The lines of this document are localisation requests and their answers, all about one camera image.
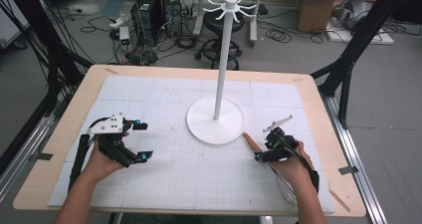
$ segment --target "round base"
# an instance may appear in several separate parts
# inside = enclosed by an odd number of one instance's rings
[[[190,131],[210,144],[225,144],[238,138],[245,130],[245,116],[234,103],[222,100],[220,118],[214,120],[215,97],[197,101],[187,114]]]

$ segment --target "hand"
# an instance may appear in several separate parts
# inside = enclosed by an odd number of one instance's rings
[[[109,159],[99,151],[99,142],[96,140],[90,160],[81,175],[88,178],[91,182],[97,183],[121,168],[123,166],[120,163]]]
[[[301,154],[307,160],[310,167],[314,169],[310,156],[304,150],[303,142],[299,141],[299,146],[296,148],[296,152]],[[285,161],[271,162],[270,166],[278,170],[280,174],[282,174],[283,178],[285,178],[294,188],[305,181],[311,182],[310,173],[299,158],[294,155]]]

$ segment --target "wrist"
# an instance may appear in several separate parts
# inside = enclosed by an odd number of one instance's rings
[[[94,178],[87,172],[82,172],[77,180],[80,180],[80,182],[83,182],[84,185],[87,186],[96,186],[100,182],[100,180]]]
[[[292,180],[289,181],[292,188],[300,189],[303,187],[313,186],[311,181],[310,173],[304,168],[301,171],[298,171],[293,177]]]

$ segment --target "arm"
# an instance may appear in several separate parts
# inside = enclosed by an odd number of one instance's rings
[[[312,168],[310,157],[304,151],[304,144],[300,142],[297,152],[308,161]],[[278,170],[282,176],[291,184],[298,200],[299,223],[326,223],[322,208],[317,198],[310,174],[301,161],[292,156],[286,161],[272,162],[271,167]]]
[[[75,181],[54,223],[86,223],[97,184],[121,168],[118,162],[110,160],[99,151],[96,142],[90,161]]]

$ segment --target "cardboard box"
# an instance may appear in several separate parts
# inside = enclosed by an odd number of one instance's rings
[[[298,4],[298,30],[320,33],[325,30],[334,0],[263,0]]]
[[[298,30],[321,33],[325,31],[335,0],[300,0]]]

